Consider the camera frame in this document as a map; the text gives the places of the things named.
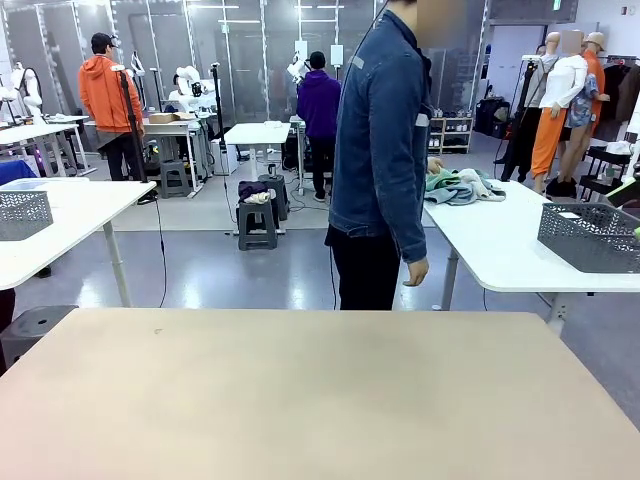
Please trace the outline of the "person's right hand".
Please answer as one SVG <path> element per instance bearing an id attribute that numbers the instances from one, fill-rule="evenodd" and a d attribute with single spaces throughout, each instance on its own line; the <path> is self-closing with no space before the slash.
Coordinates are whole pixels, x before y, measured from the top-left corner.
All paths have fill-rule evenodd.
<path id="1" fill-rule="evenodd" d="M 403 282 L 406 287 L 418 287 L 422 284 L 429 272 L 429 262 L 426 258 L 408 263 L 408 279 Z"/>

